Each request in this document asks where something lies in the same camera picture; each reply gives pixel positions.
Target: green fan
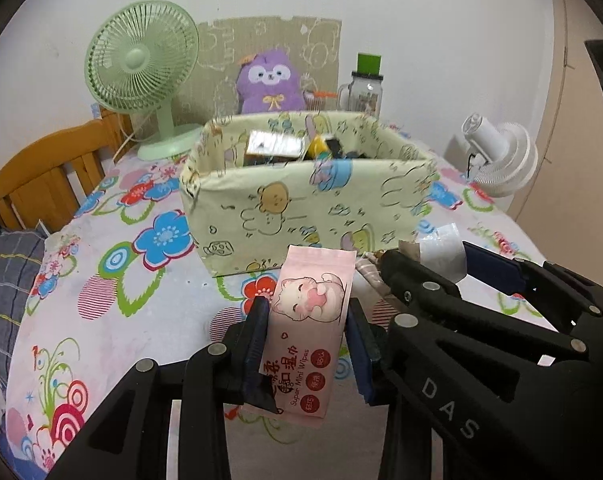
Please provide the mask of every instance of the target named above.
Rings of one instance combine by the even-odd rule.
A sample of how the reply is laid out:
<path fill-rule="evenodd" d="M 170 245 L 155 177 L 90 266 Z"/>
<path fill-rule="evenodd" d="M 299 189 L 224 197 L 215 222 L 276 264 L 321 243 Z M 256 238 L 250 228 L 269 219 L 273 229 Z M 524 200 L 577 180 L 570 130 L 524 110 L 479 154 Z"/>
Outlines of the green fan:
<path fill-rule="evenodd" d="M 200 124 L 173 123 L 170 101 L 197 62 L 199 35 L 191 16 L 161 0 L 144 0 L 108 18 L 86 52 L 86 84 L 109 110 L 157 110 L 158 132 L 141 143 L 143 160 L 190 150 Z"/>

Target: wooden chair back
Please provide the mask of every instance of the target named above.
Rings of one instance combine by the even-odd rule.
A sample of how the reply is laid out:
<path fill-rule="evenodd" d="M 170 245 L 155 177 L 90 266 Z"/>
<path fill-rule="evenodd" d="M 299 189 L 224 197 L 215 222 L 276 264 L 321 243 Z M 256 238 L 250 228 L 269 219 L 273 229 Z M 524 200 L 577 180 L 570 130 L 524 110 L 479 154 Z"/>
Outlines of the wooden chair back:
<path fill-rule="evenodd" d="M 70 163 L 88 196 L 104 178 L 98 151 L 115 153 L 124 140 L 120 121 L 124 131 L 130 130 L 130 118 L 102 110 L 101 119 L 42 137 L 9 160 L 0 170 L 0 224 L 22 228 L 13 206 L 27 228 L 41 219 L 49 230 L 59 231 L 70 222 L 80 204 L 64 164 Z"/>

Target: pink wet wipes package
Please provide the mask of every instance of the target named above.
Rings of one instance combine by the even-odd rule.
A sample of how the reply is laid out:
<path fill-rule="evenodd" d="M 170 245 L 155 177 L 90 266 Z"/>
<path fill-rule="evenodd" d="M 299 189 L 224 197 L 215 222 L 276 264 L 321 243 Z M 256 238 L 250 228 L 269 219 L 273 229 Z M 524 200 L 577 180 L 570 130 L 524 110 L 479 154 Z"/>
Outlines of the pink wet wipes package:
<path fill-rule="evenodd" d="M 272 378 L 281 413 L 262 415 L 309 426 L 318 426 L 326 415 L 356 257 L 356 251 L 289 247 L 260 369 Z"/>

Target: purple plush toy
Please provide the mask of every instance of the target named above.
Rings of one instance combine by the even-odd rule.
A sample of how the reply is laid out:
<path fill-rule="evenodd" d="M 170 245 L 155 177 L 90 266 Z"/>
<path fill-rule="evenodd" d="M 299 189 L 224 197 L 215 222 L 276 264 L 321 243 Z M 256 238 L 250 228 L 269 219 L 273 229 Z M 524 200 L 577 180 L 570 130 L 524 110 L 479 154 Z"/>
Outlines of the purple plush toy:
<path fill-rule="evenodd" d="M 242 67 L 237 92 L 243 114 L 306 110 L 300 76 L 286 53 L 276 48 L 257 54 Z"/>

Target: floral bedsheet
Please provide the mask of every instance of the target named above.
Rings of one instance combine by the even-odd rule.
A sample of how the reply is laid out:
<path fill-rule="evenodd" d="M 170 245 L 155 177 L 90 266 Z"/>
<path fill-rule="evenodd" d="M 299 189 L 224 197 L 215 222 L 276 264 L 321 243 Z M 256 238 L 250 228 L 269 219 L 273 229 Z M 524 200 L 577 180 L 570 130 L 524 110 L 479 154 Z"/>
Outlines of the floral bedsheet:
<path fill-rule="evenodd" d="M 74 219 L 47 240 L 6 392 L 11 451 L 38 466 L 37 478 L 137 360 L 187 359 L 245 319 L 256 296 L 274 291 L 277 271 L 262 272 L 258 262 L 252 272 L 236 276 L 212 278 L 207 272 L 181 209 L 178 175 L 184 159 L 143 162 L 128 154 Z M 428 200 L 413 211 L 421 232 L 456 222 L 470 242 L 542 263 L 534 244 L 479 188 L 441 158 L 437 162 Z M 550 326 L 523 298 L 471 277 L 459 288 L 467 300 Z M 379 300 L 358 274 L 353 294 L 369 314 Z M 233 478 L 376 478 L 386 409 L 366 406 L 357 394 L 346 346 L 336 379 L 320 430 L 227 406 Z M 179 403 L 173 416 L 179 416 Z M 169 478 L 177 477 L 177 430 L 172 425 Z M 309 455 L 316 460 L 300 460 Z"/>

